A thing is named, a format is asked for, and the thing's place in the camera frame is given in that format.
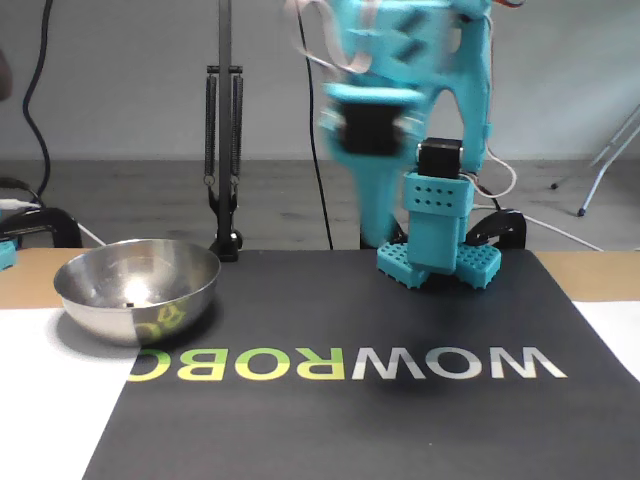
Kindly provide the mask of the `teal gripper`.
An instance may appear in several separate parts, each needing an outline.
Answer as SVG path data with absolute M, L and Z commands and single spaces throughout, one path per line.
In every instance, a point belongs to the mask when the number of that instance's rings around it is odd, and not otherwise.
M 408 235 L 394 208 L 399 173 L 406 166 L 398 156 L 420 137 L 419 108 L 425 95 L 393 87 L 324 85 L 328 104 L 320 119 L 329 146 L 345 152 L 359 207 L 361 248 L 405 243 Z

